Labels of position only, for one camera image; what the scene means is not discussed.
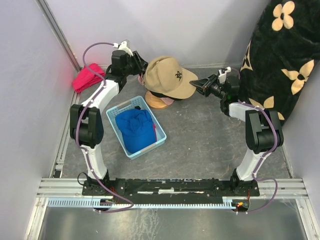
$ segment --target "plastic basket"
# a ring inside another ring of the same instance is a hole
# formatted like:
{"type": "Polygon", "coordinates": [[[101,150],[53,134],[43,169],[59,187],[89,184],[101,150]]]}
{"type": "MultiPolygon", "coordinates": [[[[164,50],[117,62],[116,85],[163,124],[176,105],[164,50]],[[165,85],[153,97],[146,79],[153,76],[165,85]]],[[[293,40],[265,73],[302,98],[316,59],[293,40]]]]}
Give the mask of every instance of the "plastic basket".
{"type": "Polygon", "coordinates": [[[159,147],[160,145],[164,144],[167,139],[167,135],[165,134],[164,130],[160,126],[159,122],[157,121],[155,115],[152,113],[152,111],[150,110],[150,108],[148,107],[146,101],[144,100],[144,98],[142,96],[136,96],[134,98],[131,98],[128,101],[125,101],[117,106],[114,106],[114,107],[108,109],[106,111],[106,115],[111,123],[111,126],[112,126],[117,138],[119,139],[119,141],[121,143],[121,146],[122,146],[125,154],[131,160],[140,157],[141,155],[151,151],[152,149],[155,149],[156,147],[159,147]],[[130,152],[128,152],[128,150],[125,147],[124,140],[122,138],[122,133],[116,124],[116,116],[126,110],[134,109],[137,106],[139,106],[141,108],[141,110],[147,110],[150,113],[150,115],[152,117],[152,121],[155,125],[155,132],[156,132],[157,141],[155,143],[145,147],[144,149],[142,149],[140,151],[137,151],[135,153],[130,153],[130,152]]]}

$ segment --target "white wall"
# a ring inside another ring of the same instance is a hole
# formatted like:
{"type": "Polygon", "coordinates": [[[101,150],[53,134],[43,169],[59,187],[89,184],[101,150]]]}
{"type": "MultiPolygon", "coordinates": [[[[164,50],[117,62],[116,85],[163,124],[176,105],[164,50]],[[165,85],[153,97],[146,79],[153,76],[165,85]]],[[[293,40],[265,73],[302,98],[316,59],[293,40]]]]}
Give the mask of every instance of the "white wall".
{"type": "Polygon", "coordinates": [[[22,240],[71,103],[74,69],[34,0],[0,7],[0,238],[22,240]]]}
{"type": "MultiPolygon", "coordinates": [[[[82,64],[95,42],[128,39],[147,61],[172,55],[184,66],[242,62],[269,0],[47,0],[82,64]]],[[[96,46],[88,62],[110,63],[112,48],[96,46]]]]}
{"type": "Polygon", "coordinates": [[[305,84],[284,126],[284,145],[296,178],[303,178],[314,213],[320,223],[320,65],[305,84]]]}

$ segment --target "blue cloth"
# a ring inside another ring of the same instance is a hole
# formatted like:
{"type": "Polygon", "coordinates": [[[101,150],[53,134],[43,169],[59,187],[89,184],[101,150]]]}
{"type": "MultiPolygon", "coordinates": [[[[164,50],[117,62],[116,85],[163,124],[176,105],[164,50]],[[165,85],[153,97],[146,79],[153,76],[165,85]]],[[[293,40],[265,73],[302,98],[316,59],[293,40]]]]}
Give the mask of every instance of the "blue cloth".
{"type": "Polygon", "coordinates": [[[130,109],[115,117],[128,152],[134,154],[157,141],[151,115],[147,110],[130,109]]]}

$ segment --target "red towel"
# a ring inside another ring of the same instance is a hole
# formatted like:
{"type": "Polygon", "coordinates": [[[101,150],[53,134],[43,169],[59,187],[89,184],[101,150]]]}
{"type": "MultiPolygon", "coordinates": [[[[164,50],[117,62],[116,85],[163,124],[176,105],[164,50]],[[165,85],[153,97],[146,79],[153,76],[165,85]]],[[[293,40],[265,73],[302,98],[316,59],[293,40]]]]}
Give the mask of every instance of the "red towel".
{"type": "MultiPolygon", "coordinates": [[[[105,76],[105,72],[101,67],[96,63],[91,63],[89,68],[93,71],[105,76]]],[[[86,67],[84,67],[76,76],[76,78],[72,82],[72,86],[77,93],[81,93],[83,90],[91,87],[92,85],[101,82],[102,79],[99,76],[96,76],[92,72],[90,72],[86,67]]]]}

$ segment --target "floral blanket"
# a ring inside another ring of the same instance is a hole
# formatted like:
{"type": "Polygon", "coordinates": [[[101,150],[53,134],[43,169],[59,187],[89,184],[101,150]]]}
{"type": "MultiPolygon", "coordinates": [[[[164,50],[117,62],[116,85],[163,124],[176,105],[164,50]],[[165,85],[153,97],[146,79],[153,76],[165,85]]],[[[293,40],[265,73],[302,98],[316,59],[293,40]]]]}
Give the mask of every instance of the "floral blanket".
{"type": "Polygon", "coordinates": [[[319,60],[320,0],[271,0],[247,46],[238,97],[274,108],[283,125],[319,60]]]}

